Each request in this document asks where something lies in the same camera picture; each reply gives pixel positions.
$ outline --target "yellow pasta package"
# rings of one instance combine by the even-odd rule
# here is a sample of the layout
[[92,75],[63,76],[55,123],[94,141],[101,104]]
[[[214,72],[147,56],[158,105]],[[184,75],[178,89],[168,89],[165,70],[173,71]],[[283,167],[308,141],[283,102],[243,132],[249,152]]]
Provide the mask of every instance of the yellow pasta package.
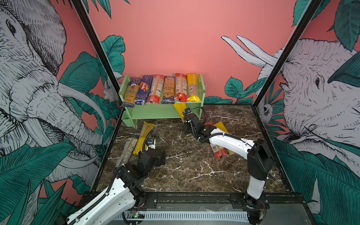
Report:
[[186,74],[188,77],[188,101],[200,102],[199,75],[196,73]]

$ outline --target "red pasta package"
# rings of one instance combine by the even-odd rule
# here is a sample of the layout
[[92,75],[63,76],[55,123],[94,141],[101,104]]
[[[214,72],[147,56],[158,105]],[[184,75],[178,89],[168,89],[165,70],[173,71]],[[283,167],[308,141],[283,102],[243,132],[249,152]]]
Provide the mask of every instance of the red pasta package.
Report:
[[154,75],[148,103],[155,105],[159,104],[162,87],[164,85],[164,79],[165,77],[162,75]]
[[188,102],[187,97],[188,81],[185,74],[175,74],[175,98],[180,102]]

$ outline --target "orange pasta package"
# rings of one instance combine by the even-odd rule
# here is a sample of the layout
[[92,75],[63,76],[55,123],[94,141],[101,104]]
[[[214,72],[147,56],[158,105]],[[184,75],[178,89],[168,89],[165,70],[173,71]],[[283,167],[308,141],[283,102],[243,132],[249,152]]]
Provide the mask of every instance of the orange pasta package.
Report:
[[159,104],[162,87],[164,85],[164,79],[165,77],[162,75],[154,75],[148,103],[155,105]]
[[188,102],[187,100],[188,81],[185,74],[175,74],[175,98],[180,102]]
[[200,102],[199,75],[196,73],[188,73],[186,74],[186,76],[188,77],[188,90],[189,90],[188,101]]

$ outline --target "blue pasta package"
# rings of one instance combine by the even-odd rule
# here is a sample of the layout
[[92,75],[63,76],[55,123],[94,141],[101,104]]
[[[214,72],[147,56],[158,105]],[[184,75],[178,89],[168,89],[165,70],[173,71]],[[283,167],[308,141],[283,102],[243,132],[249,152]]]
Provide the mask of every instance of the blue pasta package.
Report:
[[135,105],[145,105],[146,100],[148,99],[151,84],[153,82],[153,76],[144,75],[141,79],[140,87],[136,99],[134,101]]

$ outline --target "elephant ear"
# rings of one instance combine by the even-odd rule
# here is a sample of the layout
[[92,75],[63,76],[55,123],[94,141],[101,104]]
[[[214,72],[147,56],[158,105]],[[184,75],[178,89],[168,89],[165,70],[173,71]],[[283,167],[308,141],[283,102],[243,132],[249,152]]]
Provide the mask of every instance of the elephant ear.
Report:
[[44,66],[57,74],[63,62],[66,32],[51,2],[2,0],[1,4],[20,22]]
[[346,61],[334,74],[328,79],[328,83],[340,81],[355,87],[360,87],[360,52],[356,53]]
[[321,154],[299,152],[274,139],[273,145],[294,191],[307,203],[312,200],[315,180],[321,196],[321,219],[328,224],[356,225],[360,208],[360,178],[345,166]]

